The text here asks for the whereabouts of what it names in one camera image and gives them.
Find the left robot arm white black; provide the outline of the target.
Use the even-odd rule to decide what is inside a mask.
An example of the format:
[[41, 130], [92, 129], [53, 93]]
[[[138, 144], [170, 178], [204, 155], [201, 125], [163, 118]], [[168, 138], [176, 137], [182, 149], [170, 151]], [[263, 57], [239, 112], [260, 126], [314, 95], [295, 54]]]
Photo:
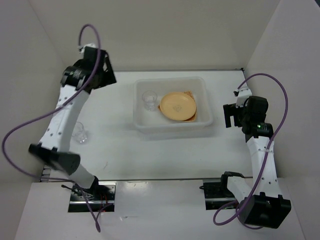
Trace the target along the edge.
[[56, 105], [58, 111], [53, 114], [39, 143], [31, 144], [28, 151], [52, 170], [78, 184], [88, 200], [94, 200], [108, 189], [100, 187], [98, 178], [81, 165], [79, 154], [70, 152], [70, 143], [78, 116], [91, 91], [117, 81], [105, 50], [98, 50], [91, 43], [81, 47], [80, 52], [83, 57], [62, 74]]

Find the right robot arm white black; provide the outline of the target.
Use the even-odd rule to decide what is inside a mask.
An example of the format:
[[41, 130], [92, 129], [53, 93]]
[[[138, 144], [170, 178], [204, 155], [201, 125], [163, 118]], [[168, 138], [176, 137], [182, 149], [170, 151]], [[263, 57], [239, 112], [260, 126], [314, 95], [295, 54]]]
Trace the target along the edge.
[[266, 123], [269, 104], [259, 96], [239, 96], [236, 103], [223, 106], [225, 125], [236, 126], [245, 135], [253, 174], [249, 186], [241, 173], [226, 171], [221, 176], [220, 193], [237, 201], [237, 218], [254, 229], [277, 229], [292, 206], [283, 197], [278, 183], [274, 160], [274, 130]]

